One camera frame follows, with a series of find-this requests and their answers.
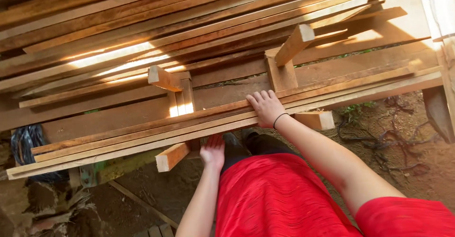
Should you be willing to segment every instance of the hand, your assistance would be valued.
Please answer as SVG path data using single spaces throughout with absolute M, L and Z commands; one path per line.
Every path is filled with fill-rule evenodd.
M 221 170 L 224 164 L 223 137 L 219 134 L 211 135 L 206 144 L 201 146 L 201 157 L 205 167 Z
M 254 92 L 247 95 L 247 100 L 251 103 L 259 116 L 259 127 L 273 128 L 273 123 L 283 113 L 286 112 L 280 100 L 272 90 L 263 90 L 261 93 Z

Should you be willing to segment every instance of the right hand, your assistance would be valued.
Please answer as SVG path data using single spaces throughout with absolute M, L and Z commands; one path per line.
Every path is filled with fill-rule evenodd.
M 259 116 L 259 127 L 273 128 L 273 123 L 283 113 L 286 112 L 280 100 L 272 90 L 263 90 L 261 93 L 254 92 L 247 95 L 247 100 L 251 103 Z

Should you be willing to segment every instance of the wristband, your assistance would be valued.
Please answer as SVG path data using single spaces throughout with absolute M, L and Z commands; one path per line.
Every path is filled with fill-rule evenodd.
M 277 122 L 277 120 L 284 114 L 287 114 L 289 115 L 288 113 L 283 113 L 283 114 L 280 114 L 280 116 L 277 117 L 277 119 L 275 120 L 275 122 L 273 123 L 273 128 L 275 129 L 275 123 Z

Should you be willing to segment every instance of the lumber stack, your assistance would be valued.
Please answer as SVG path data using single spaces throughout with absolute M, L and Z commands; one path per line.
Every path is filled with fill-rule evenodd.
M 0 15 L 0 99 L 8 105 L 0 108 L 5 119 L 0 129 L 57 118 L 62 119 L 43 124 L 44 129 L 117 119 L 80 135 L 75 128 L 60 131 L 66 136 L 32 149 L 37 163 L 10 169 L 10 179 L 183 146 L 257 123 L 246 100 L 229 104 L 223 97 L 227 100 L 219 105 L 202 105 L 198 98 L 206 92 L 213 90 L 204 101 L 222 97 L 217 87 L 201 89 L 214 83 L 267 73 L 268 80 L 255 78 L 265 80 L 259 83 L 274 89 L 294 114 L 376 87 L 409 80 L 434 86 L 440 80 L 438 64 L 424 66 L 403 56 L 304 83 L 294 69 L 312 57 L 337 56 L 358 46 L 428 38 L 426 23 L 406 28 L 424 16 L 418 0 L 31 0 Z M 387 23 L 403 25 L 409 33 L 398 35 Z M 383 39 L 362 36 L 368 30 L 381 32 Z M 337 43 L 352 36 L 365 41 Z M 323 44 L 330 46 L 318 49 Z M 153 112 L 145 112 L 151 106 Z M 109 109 L 77 115 L 99 108 Z M 136 117 L 128 113 L 132 110 L 144 113 Z M 181 159 L 187 152 L 166 156 Z

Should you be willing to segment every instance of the left hand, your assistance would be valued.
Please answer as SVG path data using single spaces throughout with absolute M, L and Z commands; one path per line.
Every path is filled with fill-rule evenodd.
M 201 146 L 201 157 L 205 167 L 213 167 L 221 170 L 224 164 L 223 136 L 219 134 L 211 135 L 206 144 Z

